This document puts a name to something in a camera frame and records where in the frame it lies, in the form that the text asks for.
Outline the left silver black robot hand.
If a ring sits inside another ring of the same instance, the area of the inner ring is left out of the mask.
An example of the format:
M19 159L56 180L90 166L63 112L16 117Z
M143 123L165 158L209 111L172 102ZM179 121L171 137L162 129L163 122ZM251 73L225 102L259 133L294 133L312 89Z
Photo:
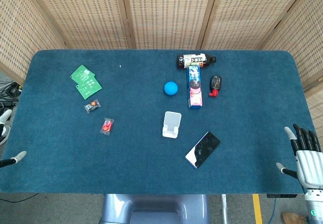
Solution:
M11 127L8 125L5 125L5 123L8 120L8 118L11 116L11 114L12 114L12 110L8 109L4 111L3 114L1 115L1 145L3 145L9 137ZM6 167L9 165L18 163L25 157L26 154L27 154L26 151L21 151L14 157L1 160L1 167Z

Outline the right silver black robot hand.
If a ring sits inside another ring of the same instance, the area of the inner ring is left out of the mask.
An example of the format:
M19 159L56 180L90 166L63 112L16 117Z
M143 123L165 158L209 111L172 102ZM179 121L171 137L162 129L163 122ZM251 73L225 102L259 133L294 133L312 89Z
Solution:
M296 171L284 167L280 162L276 167L282 174L297 179L300 185L306 189L322 189L322 151L317 135L313 131L307 131L293 125L295 131L285 127L293 154L296 160Z

